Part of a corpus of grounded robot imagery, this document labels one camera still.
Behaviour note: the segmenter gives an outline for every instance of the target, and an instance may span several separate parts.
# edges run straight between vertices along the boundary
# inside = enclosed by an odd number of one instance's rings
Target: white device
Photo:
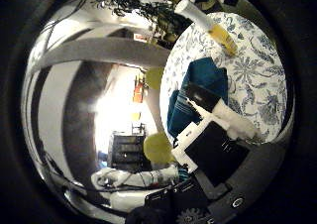
[[[186,166],[189,173],[194,172],[198,165],[186,154],[185,150],[198,136],[204,132],[211,122],[217,123],[232,140],[252,139],[260,137],[260,131],[247,119],[232,111],[222,99],[216,104],[210,113],[187,99],[187,102],[200,114],[202,121],[199,124],[191,122],[177,137],[177,147],[171,150],[176,160]]]

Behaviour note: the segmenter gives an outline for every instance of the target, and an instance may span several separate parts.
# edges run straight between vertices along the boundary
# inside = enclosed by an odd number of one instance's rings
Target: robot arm
[[[172,180],[178,180],[178,169],[174,165],[169,168],[137,173],[114,168],[103,168],[91,177],[92,183],[98,189],[107,185],[114,187],[121,185],[148,187],[154,184],[164,184]]]

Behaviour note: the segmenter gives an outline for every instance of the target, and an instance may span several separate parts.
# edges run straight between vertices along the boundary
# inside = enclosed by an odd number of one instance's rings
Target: cable
[[[49,30],[50,28],[56,26],[58,23],[60,23],[61,21],[71,17],[73,14],[75,14],[76,12],[78,12],[80,10],[80,8],[86,3],[87,0],[80,0],[79,3],[76,5],[76,7],[74,8],[74,10],[69,13],[68,15],[64,16],[63,18],[57,19],[56,21],[45,25],[45,27],[42,29],[41,34],[46,32],[47,30]]]
[[[147,187],[146,182],[145,182],[145,180],[143,179],[143,177],[142,177],[142,175],[141,175],[140,172],[139,172],[139,175],[140,175],[140,177],[141,177],[141,180],[142,180],[142,182],[143,182],[143,185],[144,185],[145,187]]]

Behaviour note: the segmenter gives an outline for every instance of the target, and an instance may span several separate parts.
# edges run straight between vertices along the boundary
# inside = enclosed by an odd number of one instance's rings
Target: white table
[[[189,64],[211,56],[228,74],[229,107],[250,119],[265,136],[273,140],[280,131],[286,110],[286,81],[277,51],[255,24],[228,13],[209,15],[228,30],[238,46],[238,55],[224,54],[206,33],[192,24],[179,37],[164,69],[160,86],[159,106],[164,129],[171,93],[179,89]]]

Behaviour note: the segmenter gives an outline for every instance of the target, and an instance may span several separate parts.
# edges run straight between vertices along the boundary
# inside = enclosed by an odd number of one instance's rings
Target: floral bedspread
[[[277,51],[251,21],[222,12],[209,16],[233,37],[238,55],[226,56],[221,47],[194,24],[186,29],[172,49],[162,76],[159,106],[165,131],[168,134],[169,96],[180,88],[193,60],[211,56],[218,67],[227,68],[229,106],[260,128],[269,142],[280,131],[287,100],[284,69]]]

